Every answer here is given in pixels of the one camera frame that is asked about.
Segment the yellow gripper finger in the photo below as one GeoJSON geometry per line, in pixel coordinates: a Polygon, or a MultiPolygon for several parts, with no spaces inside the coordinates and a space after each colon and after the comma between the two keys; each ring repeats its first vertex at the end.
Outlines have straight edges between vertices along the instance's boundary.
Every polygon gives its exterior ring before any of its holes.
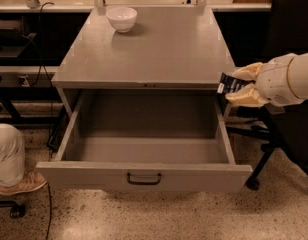
{"type": "Polygon", "coordinates": [[[244,86],[237,92],[227,93],[225,98],[233,105],[243,107],[262,107],[269,103],[269,101],[259,93],[253,83],[244,86]]]}
{"type": "Polygon", "coordinates": [[[255,81],[262,67],[261,62],[252,63],[235,70],[232,76],[244,81],[255,81]]]}

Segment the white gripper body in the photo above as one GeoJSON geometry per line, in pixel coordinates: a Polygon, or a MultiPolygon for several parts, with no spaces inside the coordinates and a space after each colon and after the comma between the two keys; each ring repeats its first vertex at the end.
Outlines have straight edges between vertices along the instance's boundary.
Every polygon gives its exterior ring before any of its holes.
{"type": "Polygon", "coordinates": [[[289,66],[295,57],[294,53],[290,53],[273,58],[261,67],[257,76],[257,91],[268,103],[276,107],[303,102],[303,99],[293,93],[288,80],[289,66]]]}

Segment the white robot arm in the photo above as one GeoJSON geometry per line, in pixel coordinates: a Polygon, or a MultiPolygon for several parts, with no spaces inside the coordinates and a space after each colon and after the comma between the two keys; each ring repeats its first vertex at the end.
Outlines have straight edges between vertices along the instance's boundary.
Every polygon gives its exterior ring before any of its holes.
{"type": "Polygon", "coordinates": [[[225,95],[236,106],[283,107],[308,100],[308,53],[289,53],[266,63],[253,63],[235,70],[232,76],[248,82],[225,95]]]}

